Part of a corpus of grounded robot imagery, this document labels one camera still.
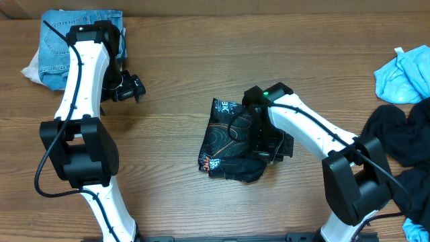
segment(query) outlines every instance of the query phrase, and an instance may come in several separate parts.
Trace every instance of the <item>denim jeans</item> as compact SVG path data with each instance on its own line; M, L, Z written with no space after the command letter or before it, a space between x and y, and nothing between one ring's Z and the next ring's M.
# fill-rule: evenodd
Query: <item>denim jeans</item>
M39 76L40 80L51 90L64 89L69 74L69 47L48 26L66 36L70 27L82 24L94 24L97 20L110 20L121 31L122 11L115 10L82 10L82 11L55 11L49 10L42 15L39 41ZM127 57L123 36L120 37L120 48L117 55L118 63Z

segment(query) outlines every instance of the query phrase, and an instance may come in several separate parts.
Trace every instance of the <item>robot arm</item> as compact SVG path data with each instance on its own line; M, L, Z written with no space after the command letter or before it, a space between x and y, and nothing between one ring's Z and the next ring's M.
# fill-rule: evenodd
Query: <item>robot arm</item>
M91 194L81 193L88 201L103 233L103 241L136 241L138 229L128 214L116 181L119 168L118 149L100 121L100 102L122 101L135 97L138 102L145 89L137 75L120 71L116 61L120 32L110 21L73 26L67 40L81 56L82 75L71 119L65 123L77 88L78 60L72 48L66 89L55 119L40 125L40 138L48 147L66 125L65 133L49 154L59 178L72 188L97 194L101 206ZM69 145L82 138L84 144Z
M325 194L332 209L327 223L315 241L349 242L360 224L382 209L392 198L390 181L380 171L364 164L353 174L351 166L362 165L360 156L351 147L391 174L388 161L378 139L358 138L342 130L307 107L289 87L278 83L262 91L255 86L245 92L243 105L262 126L272 125L298 140L319 161L322 161ZM335 133L346 147L302 112L276 105L299 108Z

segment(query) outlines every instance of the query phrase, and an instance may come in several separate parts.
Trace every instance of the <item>black cloth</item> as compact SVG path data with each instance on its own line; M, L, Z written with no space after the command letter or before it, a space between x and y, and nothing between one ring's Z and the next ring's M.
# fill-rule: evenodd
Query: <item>black cloth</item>
M214 99L209 124L198 157L200 171L207 171L210 177L225 177L244 182L257 181L267 166L266 162L252 159L247 154L248 144L236 142L227 134L228 123L244 110L234 102ZM239 140L246 140L253 123L245 112L231 126L230 133Z
M414 199L415 208L408 217L430 231L430 97L417 103L408 118L396 106L380 106L361 135L377 137L387 154L404 167L413 167L396 178ZM393 190L397 206L407 209L407 196L398 188Z

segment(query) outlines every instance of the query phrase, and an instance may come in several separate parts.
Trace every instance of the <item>blue denim fabric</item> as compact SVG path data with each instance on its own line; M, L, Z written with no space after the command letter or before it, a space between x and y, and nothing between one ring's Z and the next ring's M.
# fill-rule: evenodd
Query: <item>blue denim fabric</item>
M49 10L42 15L39 41L39 77L51 90L64 89L69 74L69 47L49 29L43 21L66 36L70 27L81 24L94 24L97 20L110 20L118 27L122 35L122 11L115 10L83 10L83 11L55 11ZM123 37L120 37L120 51L117 55L118 63L127 57Z
M430 48L420 46L375 71L376 95L394 104L416 104L430 97Z

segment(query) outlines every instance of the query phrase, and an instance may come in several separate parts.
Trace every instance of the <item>wooden table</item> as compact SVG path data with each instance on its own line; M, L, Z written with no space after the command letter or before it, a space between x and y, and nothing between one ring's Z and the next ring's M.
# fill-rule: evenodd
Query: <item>wooden table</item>
M126 18L126 68L147 94L106 102L103 123L120 152L118 181L144 235L201 237L315 231L330 213L317 161L300 144L253 184L210 179L197 156L213 97L283 81L313 110L356 134L385 104L373 72L405 50L428 43L428 13L306 14ZM82 197L48 199L33 187L45 150L38 130L62 92L20 71L32 59L40 21L0 21L0 241L78 241L101 233ZM411 106L401 106L409 111ZM402 168L390 161L395 174ZM50 162L47 192L70 189ZM393 202L380 213L398 211ZM381 241L404 241L404 218L372 223Z

